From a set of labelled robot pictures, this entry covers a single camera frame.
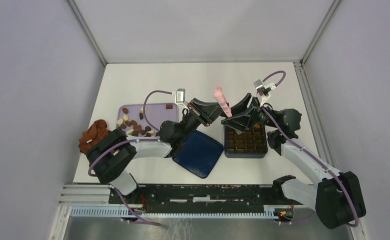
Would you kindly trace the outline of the purple chocolate tray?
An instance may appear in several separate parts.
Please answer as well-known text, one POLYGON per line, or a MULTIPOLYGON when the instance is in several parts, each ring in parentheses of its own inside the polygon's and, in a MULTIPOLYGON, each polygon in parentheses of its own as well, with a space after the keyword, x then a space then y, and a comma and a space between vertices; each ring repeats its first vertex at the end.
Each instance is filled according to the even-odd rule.
POLYGON ((134 137, 154 137, 164 121, 179 121, 178 107, 166 109, 166 104, 127 104, 119 108, 116 127, 134 137))

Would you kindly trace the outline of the blue tin lid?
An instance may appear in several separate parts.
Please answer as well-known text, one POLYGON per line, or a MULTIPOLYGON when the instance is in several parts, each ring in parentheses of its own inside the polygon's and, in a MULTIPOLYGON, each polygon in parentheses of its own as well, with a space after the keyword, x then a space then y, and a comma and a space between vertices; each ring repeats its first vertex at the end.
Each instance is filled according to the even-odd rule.
POLYGON ((195 130, 184 141, 183 150, 172 160, 179 166, 205 179, 224 151, 224 146, 212 137, 195 130))

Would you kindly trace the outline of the blue tin chocolate box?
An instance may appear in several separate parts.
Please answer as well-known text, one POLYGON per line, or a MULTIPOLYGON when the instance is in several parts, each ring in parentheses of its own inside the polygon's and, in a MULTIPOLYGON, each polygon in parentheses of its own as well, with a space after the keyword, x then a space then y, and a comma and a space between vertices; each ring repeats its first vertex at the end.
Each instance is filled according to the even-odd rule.
POLYGON ((224 155, 235 159, 262 159, 268 153, 265 127, 250 128, 237 134, 236 130, 224 126, 224 155))

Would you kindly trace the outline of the pink tongs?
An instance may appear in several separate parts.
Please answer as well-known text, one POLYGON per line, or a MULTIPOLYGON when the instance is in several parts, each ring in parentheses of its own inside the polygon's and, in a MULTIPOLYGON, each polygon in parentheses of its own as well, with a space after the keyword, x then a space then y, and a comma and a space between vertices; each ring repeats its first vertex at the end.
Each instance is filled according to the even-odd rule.
POLYGON ((232 116, 231 108, 229 107, 228 101, 225 98, 223 94, 223 90, 220 86, 214 87, 213 97, 217 101, 221 109, 223 110, 226 117, 231 117, 232 116))

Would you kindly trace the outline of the brown crumpled cloth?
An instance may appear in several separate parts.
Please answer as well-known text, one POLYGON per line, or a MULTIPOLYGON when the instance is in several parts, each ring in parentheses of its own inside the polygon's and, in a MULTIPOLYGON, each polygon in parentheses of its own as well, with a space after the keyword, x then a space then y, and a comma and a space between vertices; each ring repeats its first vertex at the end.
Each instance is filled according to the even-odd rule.
POLYGON ((82 133, 79 139, 78 148, 82 154, 87 154, 96 144, 104 139, 110 130, 103 119, 96 120, 86 131, 82 133))

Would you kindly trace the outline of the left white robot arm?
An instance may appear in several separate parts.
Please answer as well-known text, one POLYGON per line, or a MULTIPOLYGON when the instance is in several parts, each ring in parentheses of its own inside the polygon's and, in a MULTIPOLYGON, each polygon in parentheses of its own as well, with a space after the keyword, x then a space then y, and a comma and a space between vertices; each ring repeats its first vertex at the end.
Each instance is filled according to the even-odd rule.
POLYGON ((137 202, 140 197, 137 181, 125 170, 134 159, 171 158, 185 170, 204 179, 214 168, 224 147, 197 128, 209 126, 222 113, 217 102, 194 98, 188 103, 182 120, 164 121, 156 136, 134 136, 117 128, 85 154, 89 162, 88 174, 102 184, 117 188, 128 204, 137 202))

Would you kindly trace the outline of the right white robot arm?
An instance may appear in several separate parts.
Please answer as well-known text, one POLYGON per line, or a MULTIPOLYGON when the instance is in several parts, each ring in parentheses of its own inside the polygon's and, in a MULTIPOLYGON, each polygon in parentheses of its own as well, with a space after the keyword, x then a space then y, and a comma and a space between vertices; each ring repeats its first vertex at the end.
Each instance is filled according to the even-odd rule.
POLYGON ((230 107, 224 97, 218 99, 224 120, 222 125, 245 132, 253 125, 275 128, 267 132, 268 145, 278 155, 293 163, 310 181, 306 184, 293 175, 273 181, 274 202, 299 202, 312 209, 328 229, 342 225, 356 228, 366 215, 358 177, 342 172, 311 152, 296 135, 302 115, 293 108, 267 109, 256 97, 247 94, 243 101, 230 107))

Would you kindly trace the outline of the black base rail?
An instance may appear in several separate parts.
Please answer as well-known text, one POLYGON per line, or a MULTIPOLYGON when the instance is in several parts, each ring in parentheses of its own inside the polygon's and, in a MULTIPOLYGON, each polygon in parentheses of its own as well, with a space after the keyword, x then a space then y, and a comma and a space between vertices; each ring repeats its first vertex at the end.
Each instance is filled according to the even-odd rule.
POLYGON ((280 200, 271 185, 243 184, 145 184, 132 193, 118 194, 111 189, 109 204, 123 201, 148 214, 248 214, 307 208, 293 200, 280 200))

